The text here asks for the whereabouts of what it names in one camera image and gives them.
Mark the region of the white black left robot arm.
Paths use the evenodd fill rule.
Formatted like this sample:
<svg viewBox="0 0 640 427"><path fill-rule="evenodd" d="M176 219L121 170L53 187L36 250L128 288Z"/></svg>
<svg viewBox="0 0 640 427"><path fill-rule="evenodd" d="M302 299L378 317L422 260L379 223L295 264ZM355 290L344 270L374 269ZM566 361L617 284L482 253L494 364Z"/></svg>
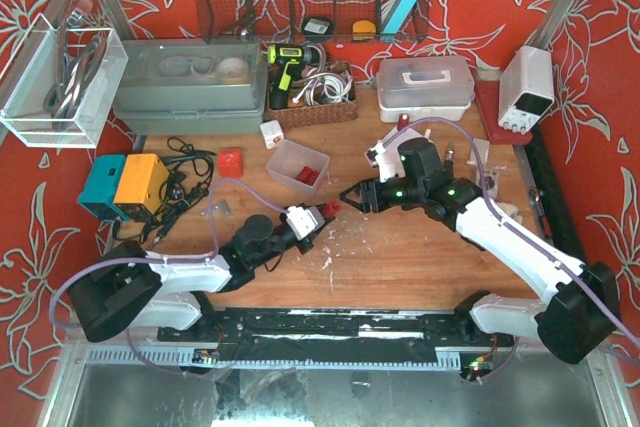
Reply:
<svg viewBox="0 0 640 427"><path fill-rule="evenodd" d="M66 290L85 337L110 340L132 328L186 331L205 314L196 294L238 290L255 271L296 248L304 254L330 222L320 209L292 207L280 223L263 215L248 217L214 256L161 255L127 241L106 257L112 265L86 273Z"/></svg>

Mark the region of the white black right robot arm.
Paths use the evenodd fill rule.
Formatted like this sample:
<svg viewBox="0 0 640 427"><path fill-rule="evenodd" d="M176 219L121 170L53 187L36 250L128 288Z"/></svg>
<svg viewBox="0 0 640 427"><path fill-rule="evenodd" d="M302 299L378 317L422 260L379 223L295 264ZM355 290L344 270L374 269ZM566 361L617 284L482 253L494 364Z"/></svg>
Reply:
<svg viewBox="0 0 640 427"><path fill-rule="evenodd" d="M396 152L402 174L362 180L341 192L341 201L362 213L420 208L493 254L537 296L470 295L454 311L463 336L481 331L538 339L559 360L578 364L614 331L620 305L610 267L586 265L524 228L473 181L455 177L452 162L442 160L428 139L406 140Z"/></svg>

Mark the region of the orange black handle screwdriver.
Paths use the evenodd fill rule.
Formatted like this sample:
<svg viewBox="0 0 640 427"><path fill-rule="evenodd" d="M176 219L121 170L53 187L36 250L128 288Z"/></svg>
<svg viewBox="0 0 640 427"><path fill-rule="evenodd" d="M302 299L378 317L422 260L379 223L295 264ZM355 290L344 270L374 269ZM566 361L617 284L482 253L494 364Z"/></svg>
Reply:
<svg viewBox="0 0 640 427"><path fill-rule="evenodd" d="M452 143L449 143L446 147L446 152L445 152L445 161L446 162L453 162L454 160L454 145Z"/></svg>

